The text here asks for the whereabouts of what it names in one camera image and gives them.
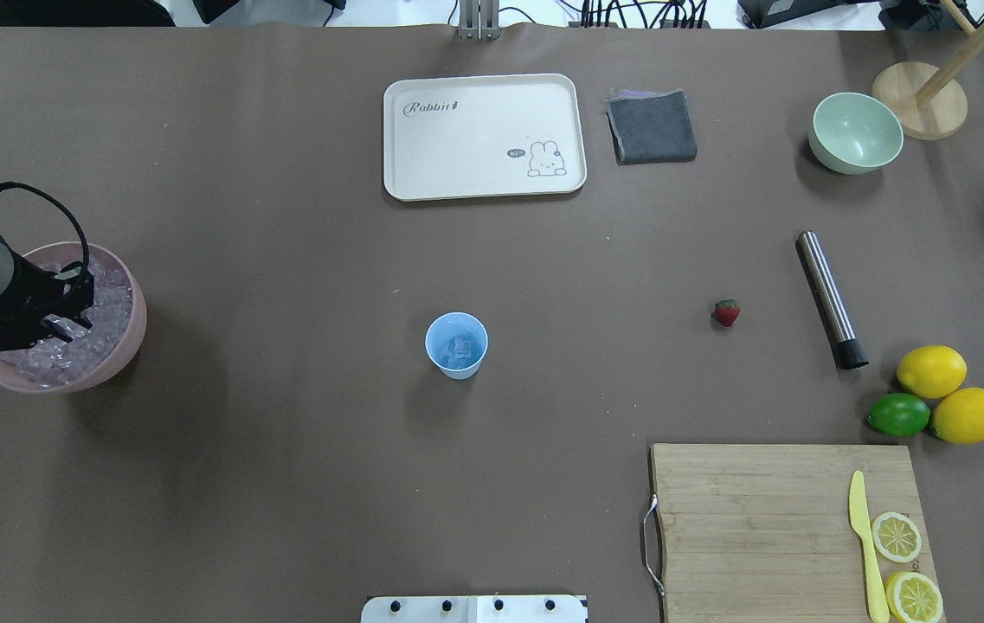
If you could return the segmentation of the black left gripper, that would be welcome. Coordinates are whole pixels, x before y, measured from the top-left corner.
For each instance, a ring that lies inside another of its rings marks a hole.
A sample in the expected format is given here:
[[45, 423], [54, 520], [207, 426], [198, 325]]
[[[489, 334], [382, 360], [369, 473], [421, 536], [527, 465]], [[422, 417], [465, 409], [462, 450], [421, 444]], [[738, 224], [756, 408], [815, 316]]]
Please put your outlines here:
[[52, 317], [76, 322], [93, 303], [93, 275], [89, 244], [71, 210], [51, 195], [34, 195], [49, 202], [71, 223], [79, 236], [80, 258], [59, 272], [45, 271], [16, 251], [0, 234], [0, 352], [24, 350], [48, 337], [68, 342]]

